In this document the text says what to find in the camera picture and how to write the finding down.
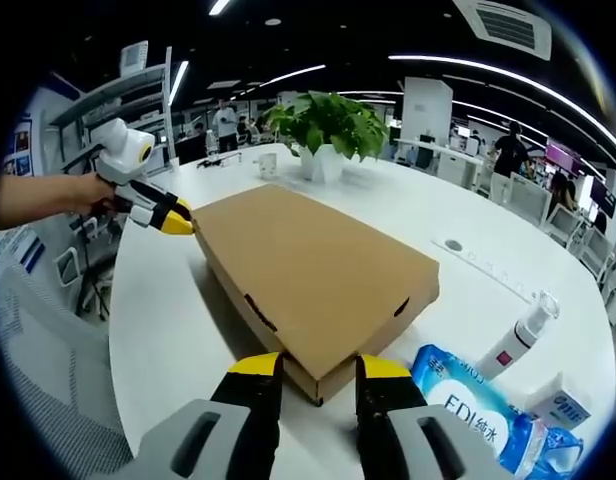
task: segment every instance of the white cup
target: white cup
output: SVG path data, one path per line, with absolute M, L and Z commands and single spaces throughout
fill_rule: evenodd
M 259 157 L 259 173 L 264 180 L 270 180 L 277 175 L 276 153 L 265 153 Z

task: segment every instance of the air conditioning vent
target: air conditioning vent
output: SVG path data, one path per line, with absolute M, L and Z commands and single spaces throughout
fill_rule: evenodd
M 550 60 L 552 30 L 544 19 L 514 7 L 478 0 L 454 0 L 473 32 L 482 40 Z

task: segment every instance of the cardboard box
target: cardboard box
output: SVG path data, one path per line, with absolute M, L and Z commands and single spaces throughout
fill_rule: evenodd
M 240 314 L 269 351 L 290 354 L 286 373 L 318 404 L 354 378 L 356 354 L 379 354 L 439 295 L 437 262 L 281 187 L 220 200 L 193 221 Z

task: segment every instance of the desk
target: desk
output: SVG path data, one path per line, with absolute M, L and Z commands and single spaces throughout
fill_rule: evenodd
M 481 172 L 481 167 L 484 164 L 484 161 L 481 158 L 473 157 L 467 153 L 458 152 L 452 148 L 442 147 L 430 142 L 405 140 L 403 138 L 398 138 L 397 141 L 405 145 L 414 145 L 419 148 L 427 148 L 429 150 L 439 152 L 441 154 L 441 158 L 439 160 L 439 171 L 437 172 L 437 177 L 467 188 L 468 190 L 477 190 L 479 186 L 479 173 Z M 456 159 L 466 162 L 465 166 L 453 165 Z
M 599 438 L 615 399 L 616 366 L 601 295 L 588 271 L 535 227 L 472 192 L 416 170 L 366 159 L 347 163 L 340 182 L 302 179 L 298 159 L 280 144 L 241 150 L 241 163 L 197 169 L 191 163 L 152 180 L 197 208 L 264 184 L 253 161 L 278 153 L 275 183 L 308 195 L 411 245 L 440 263 L 440 296 L 382 356 L 411 365 L 434 342 L 476 359 L 525 312 L 527 304 L 437 246 L 453 238 L 510 277 L 558 299 L 561 317 L 501 377 L 530 393 L 558 371 L 594 399 L 576 433 Z M 195 398 L 210 398 L 237 358 L 262 349 L 209 271 L 193 237 L 164 235 L 128 222 L 113 282 L 110 360 L 128 444 Z M 272 478 L 362 477 L 354 442 L 354 382 L 317 408 L 284 385 L 281 442 Z

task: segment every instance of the display rack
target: display rack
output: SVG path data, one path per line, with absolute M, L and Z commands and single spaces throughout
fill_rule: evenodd
M 145 68 L 101 85 L 78 98 L 69 108 L 51 119 L 50 126 L 56 127 L 59 131 L 61 164 L 58 170 L 65 173 L 69 172 L 79 163 L 92 158 L 101 148 L 99 145 L 91 143 L 90 134 L 95 128 L 114 118 L 137 117 L 151 109 L 159 109 L 161 113 L 129 122 L 128 126 L 150 132 L 164 130 L 168 154 L 170 158 L 174 157 L 175 142 L 169 105 L 171 58 L 172 47 L 168 47 L 165 63 Z M 92 115 L 95 109 L 115 99 L 121 99 L 119 106 L 112 107 L 101 115 Z M 64 149 L 63 129 L 73 123 L 77 128 L 77 136 L 82 139 L 82 145 L 76 154 L 67 157 Z

